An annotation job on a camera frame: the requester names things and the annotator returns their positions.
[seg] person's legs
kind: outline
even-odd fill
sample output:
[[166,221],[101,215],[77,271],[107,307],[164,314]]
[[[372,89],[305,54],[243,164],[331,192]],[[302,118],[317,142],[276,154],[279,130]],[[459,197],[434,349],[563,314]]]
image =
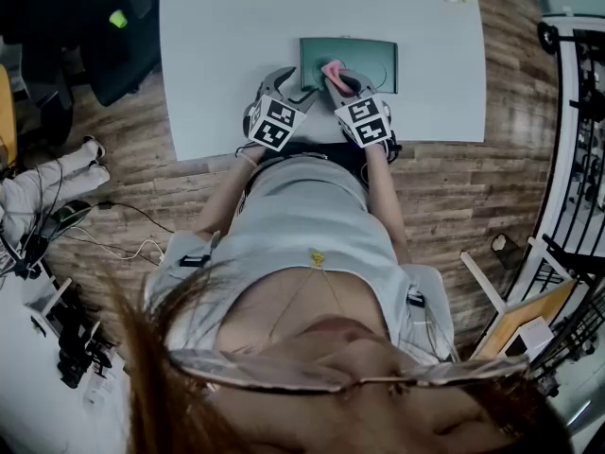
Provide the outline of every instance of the person's legs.
[[92,165],[87,170],[67,177],[62,183],[55,183],[44,190],[43,207],[50,207],[53,202],[69,201],[78,195],[95,190],[98,186],[108,182],[110,172],[101,165]]
[[30,182],[20,186],[13,180],[5,179],[0,192],[0,205],[5,210],[2,218],[4,238],[16,248],[40,211],[40,187]]
[[61,177],[65,180],[68,175],[85,168],[98,158],[102,152],[103,147],[101,147],[98,141],[94,138],[89,139],[73,153],[21,173],[14,179],[14,182],[26,188],[30,188],[31,186],[40,187],[42,185],[42,190],[45,190],[48,186],[60,181]]

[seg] green box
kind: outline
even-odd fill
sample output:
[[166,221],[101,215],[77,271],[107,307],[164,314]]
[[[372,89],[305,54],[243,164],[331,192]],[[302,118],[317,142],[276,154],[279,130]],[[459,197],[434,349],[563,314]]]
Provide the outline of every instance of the green box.
[[339,60],[367,76],[380,93],[397,94],[397,44],[362,39],[302,38],[301,87],[325,90],[321,67]]

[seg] white table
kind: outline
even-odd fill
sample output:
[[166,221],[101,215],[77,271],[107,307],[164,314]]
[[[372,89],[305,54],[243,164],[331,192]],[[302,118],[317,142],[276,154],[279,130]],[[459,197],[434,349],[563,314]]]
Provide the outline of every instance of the white table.
[[[268,72],[300,65],[301,37],[396,42],[399,94],[384,98],[398,139],[483,141],[485,54],[477,0],[161,0],[160,11],[179,160],[231,153],[245,143],[244,108]],[[297,72],[289,82],[300,89],[298,79]],[[343,139],[322,102],[297,135]]]
[[75,390],[61,382],[59,338],[45,322],[46,337],[38,333],[24,306],[48,281],[46,271],[27,281],[10,274],[0,287],[0,431],[15,452],[126,452],[130,379],[124,360],[112,358],[112,391],[94,407],[84,400],[92,368]]

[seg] eyeglasses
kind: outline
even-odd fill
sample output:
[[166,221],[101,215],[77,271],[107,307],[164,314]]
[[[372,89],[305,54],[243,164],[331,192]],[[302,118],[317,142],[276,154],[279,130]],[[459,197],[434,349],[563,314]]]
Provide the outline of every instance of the eyeglasses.
[[407,387],[451,387],[476,383],[486,378],[507,376],[527,369],[525,355],[460,363],[438,363],[404,369],[394,376],[353,378],[315,363],[281,358],[218,352],[175,350],[173,364],[185,373],[209,383],[267,393],[340,393],[370,383]]

